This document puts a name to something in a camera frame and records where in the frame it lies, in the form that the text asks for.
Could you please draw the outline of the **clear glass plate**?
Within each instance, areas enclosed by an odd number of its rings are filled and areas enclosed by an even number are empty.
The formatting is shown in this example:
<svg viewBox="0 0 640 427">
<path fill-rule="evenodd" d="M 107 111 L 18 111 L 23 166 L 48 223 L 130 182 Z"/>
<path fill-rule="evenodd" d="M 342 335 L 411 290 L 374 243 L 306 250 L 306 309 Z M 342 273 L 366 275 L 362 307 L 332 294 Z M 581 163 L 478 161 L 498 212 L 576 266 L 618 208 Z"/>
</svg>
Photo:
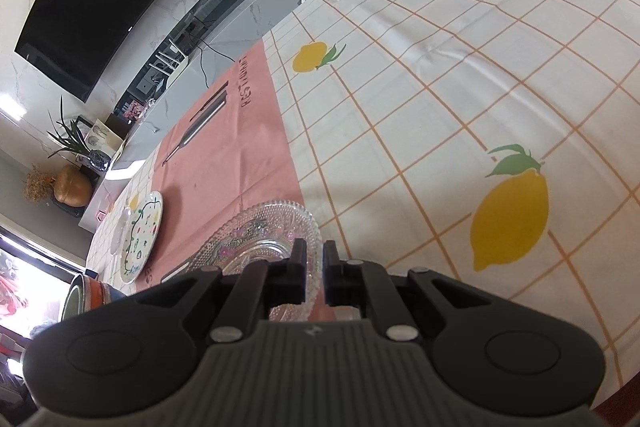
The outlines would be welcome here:
<svg viewBox="0 0 640 427">
<path fill-rule="evenodd" d="M 270 319 L 303 322 L 311 316 L 320 289 L 322 237 L 314 216 L 298 202 L 270 200 L 241 211 L 207 239 L 186 269 L 213 265 L 226 275 L 238 274 L 255 260 L 288 259 L 296 239 L 307 245 L 306 300 L 272 309 Z"/>
</svg>

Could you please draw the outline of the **painted fruit plate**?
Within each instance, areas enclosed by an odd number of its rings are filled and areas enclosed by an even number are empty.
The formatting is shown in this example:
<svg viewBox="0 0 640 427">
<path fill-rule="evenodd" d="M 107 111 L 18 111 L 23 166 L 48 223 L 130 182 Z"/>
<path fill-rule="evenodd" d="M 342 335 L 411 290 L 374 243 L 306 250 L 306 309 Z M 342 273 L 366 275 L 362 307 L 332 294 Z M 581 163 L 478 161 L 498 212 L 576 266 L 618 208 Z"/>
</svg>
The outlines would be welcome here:
<svg viewBox="0 0 640 427">
<path fill-rule="evenodd" d="M 131 213 L 120 248 L 119 274 L 122 283 L 134 283 L 142 273 L 160 233 L 163 210 L 162 194 L 153 191 Z"/>
</svg>

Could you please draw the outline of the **small white dish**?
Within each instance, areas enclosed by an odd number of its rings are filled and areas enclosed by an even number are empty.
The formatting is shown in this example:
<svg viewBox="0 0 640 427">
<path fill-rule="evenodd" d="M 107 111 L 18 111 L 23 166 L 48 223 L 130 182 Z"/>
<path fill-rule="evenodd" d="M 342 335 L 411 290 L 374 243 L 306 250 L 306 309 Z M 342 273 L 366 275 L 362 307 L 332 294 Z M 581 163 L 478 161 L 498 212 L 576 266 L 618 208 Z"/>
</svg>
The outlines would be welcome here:
<svg viewBox="0 0 640 427">
<path fill-rule="evenodd" d="M 119 215 L 112 235 L 110 251 L 114 256 L 119 256 L 122 251 L 122 241 L 130 225 L 130 217 L 131 209 L 126 206 Z"/>
</svg>

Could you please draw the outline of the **green ceramic bowl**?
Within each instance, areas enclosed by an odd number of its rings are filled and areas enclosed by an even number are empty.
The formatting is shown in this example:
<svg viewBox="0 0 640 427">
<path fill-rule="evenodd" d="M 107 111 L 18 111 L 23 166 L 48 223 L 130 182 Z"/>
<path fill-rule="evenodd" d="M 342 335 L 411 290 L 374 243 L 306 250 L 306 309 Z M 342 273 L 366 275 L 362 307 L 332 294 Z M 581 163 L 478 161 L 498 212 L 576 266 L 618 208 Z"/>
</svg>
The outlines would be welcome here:
<svg viewBox="0 0 640 427">
<path fill-rule="evenodd" d="M 85 312 L 85 275 L 78 274 L 70 283 L 70 289 L 64 301 L 61 321 L 77 317 Z"/>
</svg>

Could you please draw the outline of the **blue steel bowl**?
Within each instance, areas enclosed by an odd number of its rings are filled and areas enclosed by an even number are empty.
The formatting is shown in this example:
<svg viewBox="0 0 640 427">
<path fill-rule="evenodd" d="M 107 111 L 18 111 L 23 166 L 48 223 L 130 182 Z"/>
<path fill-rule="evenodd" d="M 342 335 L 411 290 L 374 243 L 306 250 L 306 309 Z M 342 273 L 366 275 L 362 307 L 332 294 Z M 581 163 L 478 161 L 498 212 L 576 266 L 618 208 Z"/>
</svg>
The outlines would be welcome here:
<svg viewBox="0 0 640 427">
<path fill-rule="evenodd" d="M 105 306 L 117 300 L 127 298 L 127 295 L 107 283 L 100 283 L 101 305 Z"/>
</svg>

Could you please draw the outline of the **orange steel bowl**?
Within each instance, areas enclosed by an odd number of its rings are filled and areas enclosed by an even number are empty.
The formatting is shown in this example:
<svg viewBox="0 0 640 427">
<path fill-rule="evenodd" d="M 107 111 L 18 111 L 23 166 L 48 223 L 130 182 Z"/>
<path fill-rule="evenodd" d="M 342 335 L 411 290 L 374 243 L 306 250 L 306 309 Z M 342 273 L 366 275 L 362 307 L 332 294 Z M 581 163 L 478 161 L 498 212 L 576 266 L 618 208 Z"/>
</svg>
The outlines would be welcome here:
<svg viewBox="0 0 640 427">
<path fill-rule="evenodd" d="M 84 311 L 92 311 L 106 303 L 105 288 L 100 281 L 83 275 L 81 277 L 82 295 L 84 296 Z"/>
</svg>

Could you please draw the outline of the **pink restaurant placemat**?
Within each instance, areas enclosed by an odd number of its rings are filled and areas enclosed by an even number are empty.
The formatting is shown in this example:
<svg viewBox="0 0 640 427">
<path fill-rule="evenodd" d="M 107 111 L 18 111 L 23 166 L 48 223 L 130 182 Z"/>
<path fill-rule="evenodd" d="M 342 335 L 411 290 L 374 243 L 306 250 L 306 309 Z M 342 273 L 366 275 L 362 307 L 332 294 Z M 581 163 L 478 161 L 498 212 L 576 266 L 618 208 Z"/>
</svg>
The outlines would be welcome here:
<svg viewBox="0 0 640 427">
<path fill-rule="evenodd" d="M 241 211 L 270 200 L 305 207 L 265 47 L 254 44 L 189 108 L 158 147 L 152 190 L 163 196 L 160 233 L 137 288 L 186 267 Z M 322 282 L 306 321 L 333 321 Z"/>
</svg>

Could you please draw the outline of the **brown round vase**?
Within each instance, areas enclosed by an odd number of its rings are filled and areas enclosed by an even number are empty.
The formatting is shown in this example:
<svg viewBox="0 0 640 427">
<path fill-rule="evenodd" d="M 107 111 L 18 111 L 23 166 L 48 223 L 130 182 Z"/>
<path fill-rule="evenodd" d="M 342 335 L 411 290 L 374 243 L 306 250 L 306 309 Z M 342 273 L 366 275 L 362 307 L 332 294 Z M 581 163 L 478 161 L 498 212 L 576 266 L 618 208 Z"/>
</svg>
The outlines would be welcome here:
<svg viewBox="0 0 640 427">
<path fill-rule="evenodd" d="M 92 193 L 90 180 L 77 167 L 66 165 L 55 176 L 53 195 L 61 204 L 74 208 L 85 207 Z"/>
</svg>

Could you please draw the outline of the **lemon checked tablecloth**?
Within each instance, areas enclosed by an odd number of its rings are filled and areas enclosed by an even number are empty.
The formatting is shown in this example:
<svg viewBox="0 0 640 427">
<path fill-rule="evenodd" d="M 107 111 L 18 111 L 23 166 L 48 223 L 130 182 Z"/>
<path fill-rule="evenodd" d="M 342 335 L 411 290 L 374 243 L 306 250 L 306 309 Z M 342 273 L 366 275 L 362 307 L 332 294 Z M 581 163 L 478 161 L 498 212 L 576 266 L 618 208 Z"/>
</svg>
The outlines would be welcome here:
<svg viewBox="0 0 640 427">
<path fill-rule="evenodd" d="M 308 0 L 258 42 L 342 256 L 580 326 L 600 400 L 638 374 L 639 0 Z M 114 285 L 114 228 L 154 191 L 159 146 L 90 246 Z"/>
</svg>

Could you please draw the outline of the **white wifi router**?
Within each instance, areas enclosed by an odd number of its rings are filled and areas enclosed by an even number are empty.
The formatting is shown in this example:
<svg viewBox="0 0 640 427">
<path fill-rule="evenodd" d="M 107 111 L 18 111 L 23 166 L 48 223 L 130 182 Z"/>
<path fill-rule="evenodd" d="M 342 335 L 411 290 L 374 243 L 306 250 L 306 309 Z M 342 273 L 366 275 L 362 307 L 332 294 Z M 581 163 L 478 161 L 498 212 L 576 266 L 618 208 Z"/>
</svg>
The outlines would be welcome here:
<svg viewBox="0 0 640 427">
<path fill-rule="evenodd" d="M 189 57 L 174 40 L 166 38 L 150 58 L 148 65 L 164 75 L 168 82 L 175 80 L 189 65 Z"/>
</svg>

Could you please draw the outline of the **glass vase with plant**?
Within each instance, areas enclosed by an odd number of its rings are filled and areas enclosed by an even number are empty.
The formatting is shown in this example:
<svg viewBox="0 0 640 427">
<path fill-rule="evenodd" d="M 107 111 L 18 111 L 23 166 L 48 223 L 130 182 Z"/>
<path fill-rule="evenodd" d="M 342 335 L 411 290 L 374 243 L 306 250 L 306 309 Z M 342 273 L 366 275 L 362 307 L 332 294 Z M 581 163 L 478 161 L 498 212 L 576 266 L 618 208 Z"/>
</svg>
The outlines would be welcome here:
<svg viewBox="0 0 640 427">
<path fill-rule="evenodd" d="M 82 135 L 78 124 L 74 120 L 66 120 L 64 117 L 63 100 L 60 100 L 60 118 L 54 121 L 50 116 L 53 131 L 49 131 L 50 138 L 58 144 L 58 149 L 51 156 L 62 153 L 73 153 L 77 157 L 88 161 L 89 166 L 98 173 L 106 173 L 111 165 L 111 157 L 103 150 L 91 148 Z"/>
</svg>

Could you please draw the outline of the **white tv console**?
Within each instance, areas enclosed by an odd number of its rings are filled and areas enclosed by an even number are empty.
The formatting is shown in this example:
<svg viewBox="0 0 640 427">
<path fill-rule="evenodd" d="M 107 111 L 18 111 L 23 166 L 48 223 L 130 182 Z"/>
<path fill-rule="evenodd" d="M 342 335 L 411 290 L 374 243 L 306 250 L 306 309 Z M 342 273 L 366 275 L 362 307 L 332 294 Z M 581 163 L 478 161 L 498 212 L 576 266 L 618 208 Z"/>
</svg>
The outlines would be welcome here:
<svg viewBox="0 0 640 427">
<path fill-rule="evenodd" d="M 299 0 L 244 0 L 196 46 L 189 65 L 127 136 L 122 155 L 102 174 L 79 226 L 93 233 L 96 212 L 114 204 L 142 162 L 189 107 L 248 49 L 294 11 Z"/>
</svg>

